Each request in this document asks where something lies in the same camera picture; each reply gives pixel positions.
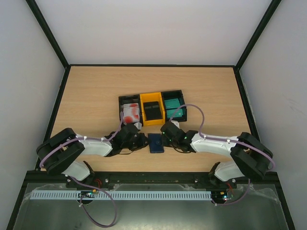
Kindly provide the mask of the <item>dark blue card holder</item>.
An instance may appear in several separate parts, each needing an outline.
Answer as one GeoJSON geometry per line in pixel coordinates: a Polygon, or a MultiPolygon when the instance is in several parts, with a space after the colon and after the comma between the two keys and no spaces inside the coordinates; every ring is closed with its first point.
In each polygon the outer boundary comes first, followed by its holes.
{"type": "Polygon", "coordinates": [[[164,153],[164,146],[162,143],[162,135],[158,133],[149,133],[149,150],[150,153],[164,153]]]}

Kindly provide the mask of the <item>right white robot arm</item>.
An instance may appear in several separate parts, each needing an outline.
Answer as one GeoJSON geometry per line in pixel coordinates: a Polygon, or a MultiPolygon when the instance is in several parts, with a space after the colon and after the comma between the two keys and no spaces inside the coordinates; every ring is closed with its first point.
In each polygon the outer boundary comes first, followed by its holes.
{"type": "Polygon", "coordinates": [[[208,152],[232,159],[215,163],[209,171],[209,183],[216,188],[239,177],[261,181],[266,172],[275,167],[273,153],[247,132],[238,137],[213,136],[196,130],[184,132],[173,122],[165,123],[161,132],[166,147],[182,153],[208,152]]]}

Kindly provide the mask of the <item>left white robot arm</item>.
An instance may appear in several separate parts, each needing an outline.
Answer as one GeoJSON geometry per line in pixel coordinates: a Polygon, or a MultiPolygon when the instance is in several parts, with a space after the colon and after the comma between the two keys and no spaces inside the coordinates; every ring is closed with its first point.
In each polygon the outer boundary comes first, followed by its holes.
{"type": "Polygon", "coordinates": [[[90,183],[94,171],[86,161],[79,161],[81,155],[112,157],[127,149],[129,153],[143,149],[150,141],[139,127],[127,124],[118,131],[101,138],[76,134],[72,128],[66,128],[48,139],[36,149],[40,159],[39,167],[49,175],[64,174],[77,181],[90,183]]]}

